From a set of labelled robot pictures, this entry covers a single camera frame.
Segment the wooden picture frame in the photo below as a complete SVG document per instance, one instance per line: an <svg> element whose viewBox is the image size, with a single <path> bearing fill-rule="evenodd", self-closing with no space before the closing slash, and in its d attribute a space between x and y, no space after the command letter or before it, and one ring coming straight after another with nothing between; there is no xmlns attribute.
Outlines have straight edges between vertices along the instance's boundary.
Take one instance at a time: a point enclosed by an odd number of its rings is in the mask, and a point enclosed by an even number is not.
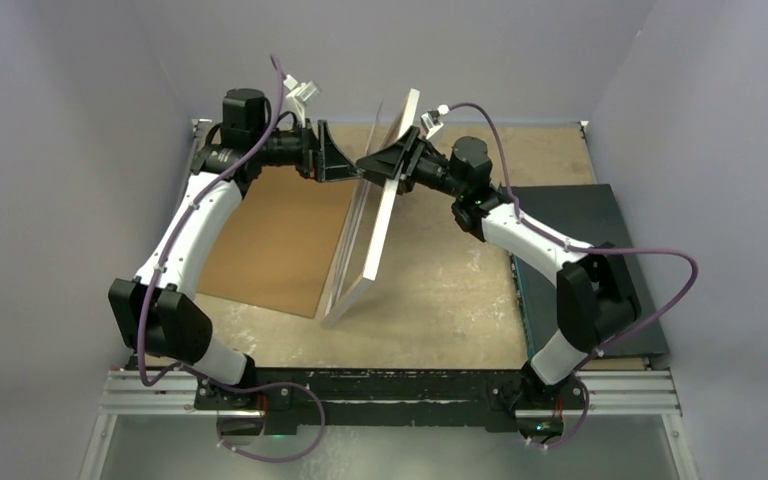
<svg viewBox="0 0 768 480"><path fill-rule="evenodd" d="M380 121L376 116L365 148L357 157L379 151L394 143L416 119L420 91L411 88L395 118ZM355 185L341 236L322 292L316 321L324 328L334 326L358 305L374 284L385 246L397 195L398 183L382 186L359 180Z"/></svg>

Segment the printed photo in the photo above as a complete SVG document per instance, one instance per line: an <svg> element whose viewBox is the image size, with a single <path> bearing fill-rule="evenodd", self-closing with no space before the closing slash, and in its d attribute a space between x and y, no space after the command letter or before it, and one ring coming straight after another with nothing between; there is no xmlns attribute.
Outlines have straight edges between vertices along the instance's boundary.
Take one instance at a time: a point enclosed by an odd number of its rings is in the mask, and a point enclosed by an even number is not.
<svg viewBox="0 0 768 480"><path fill-rule="evenodd" d="M381 188L360 178L353 183L337 247L323 287L316 318L321 326L336 324L372 286L382 246L376 245Z"/></svg>

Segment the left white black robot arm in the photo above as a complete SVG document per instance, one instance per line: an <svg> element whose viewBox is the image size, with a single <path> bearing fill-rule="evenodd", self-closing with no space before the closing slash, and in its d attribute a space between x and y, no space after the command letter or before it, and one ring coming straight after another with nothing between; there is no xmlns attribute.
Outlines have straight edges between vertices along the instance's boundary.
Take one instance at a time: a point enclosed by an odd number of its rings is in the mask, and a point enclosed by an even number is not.
<svg viewBox="0 0 768 480"><path fill-rule="evenodd" d="M224 224L264 168L292 167L318 183L357 177L327 122L312 123L306 115L317 93L313 83L304 83L274 106L260 90L229 90L221 121L192 153L183 199L158 246L132 277L112 282L108 300L144 385L157 381L147 373L146 358L166 357L219 383L220 397L232 408L247 408L257 399L253 358L214 334L194 297Z"/></svg>

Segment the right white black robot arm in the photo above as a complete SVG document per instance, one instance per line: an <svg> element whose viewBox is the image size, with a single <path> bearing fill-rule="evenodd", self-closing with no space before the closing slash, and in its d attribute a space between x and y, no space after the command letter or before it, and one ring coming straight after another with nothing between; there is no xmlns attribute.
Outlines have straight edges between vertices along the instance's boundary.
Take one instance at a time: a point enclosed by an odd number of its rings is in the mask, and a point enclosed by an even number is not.
<svg viewBox="0 0 768 480"><path fill-rule="evenodd" d="M568 239L518 210L513 195L491 182L486 143L457 139L449 155L411 127L393 144L355 162L362 177L398 182L452 196L462 231L529 264L556 290L556 330L522 368L521 392L536 407L556 399L561 384L603 342L636 322L641 306L625 260L610 243L594 247Z"/></svg>

